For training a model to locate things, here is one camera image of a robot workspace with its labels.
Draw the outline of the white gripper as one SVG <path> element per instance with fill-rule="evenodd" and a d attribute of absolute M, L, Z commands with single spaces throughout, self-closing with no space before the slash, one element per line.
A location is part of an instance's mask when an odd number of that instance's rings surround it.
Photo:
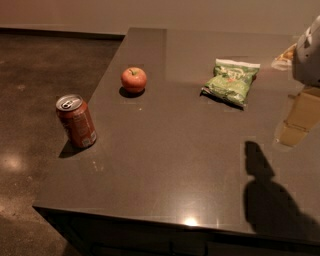
<path fill-rule="evenodd" d="M 281 124 L 278 141 L 298 145 L 320 122 L 320 16 L 300 36 L 294 50 L 293 78 L 306 87 L 294 98 Z"/>

